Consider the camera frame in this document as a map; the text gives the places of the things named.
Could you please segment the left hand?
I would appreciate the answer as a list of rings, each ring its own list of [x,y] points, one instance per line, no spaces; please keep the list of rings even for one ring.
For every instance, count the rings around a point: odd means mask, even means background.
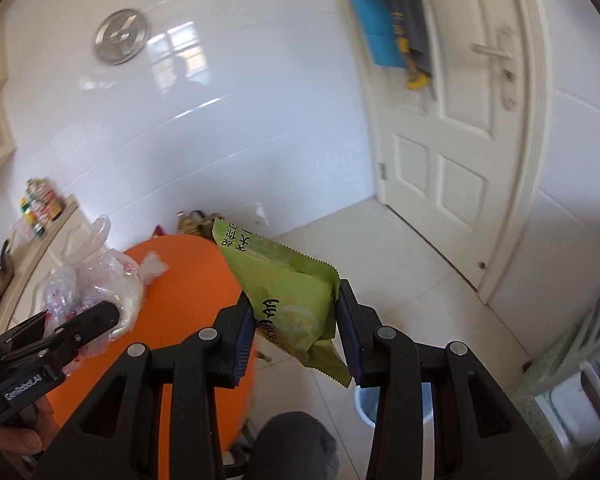
[[[0,449],[14,466],[23,465],[23,456],[46,451],[59,432],[50,400],[42,396],[34,405],[38,411],[38,419],[33,429],[0,425]]]

